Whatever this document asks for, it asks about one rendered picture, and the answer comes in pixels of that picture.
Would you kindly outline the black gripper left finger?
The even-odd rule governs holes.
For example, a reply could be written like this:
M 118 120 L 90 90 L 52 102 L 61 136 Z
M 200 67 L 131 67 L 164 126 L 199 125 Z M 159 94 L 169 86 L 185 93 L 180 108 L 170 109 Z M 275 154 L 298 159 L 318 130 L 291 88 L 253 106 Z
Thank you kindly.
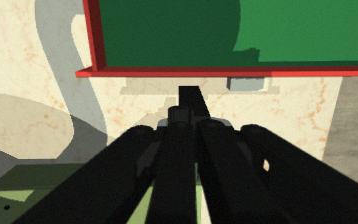
M 129 128 L 11 224 L 127 224 L 154 179 L 144 224 L 198 224 L 194 139 L 189 86 L 179 86 L 156 130 Z

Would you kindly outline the red tool chest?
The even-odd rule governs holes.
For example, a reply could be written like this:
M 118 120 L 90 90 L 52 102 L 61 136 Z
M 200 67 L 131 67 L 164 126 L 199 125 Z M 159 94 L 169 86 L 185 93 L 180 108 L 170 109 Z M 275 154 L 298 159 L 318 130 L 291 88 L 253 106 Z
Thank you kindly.
M 358 0 L 82 0 L 92 66 L 76 77 L 358 76 Z

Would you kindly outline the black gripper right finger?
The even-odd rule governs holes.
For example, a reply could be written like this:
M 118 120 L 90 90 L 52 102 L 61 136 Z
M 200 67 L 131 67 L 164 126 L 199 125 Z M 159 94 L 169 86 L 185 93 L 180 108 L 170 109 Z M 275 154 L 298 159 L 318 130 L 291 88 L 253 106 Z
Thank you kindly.
M 358 182 L 263 126 L 211 117 L 199 86 L 189 90 L 211 224 L 358 224 Z

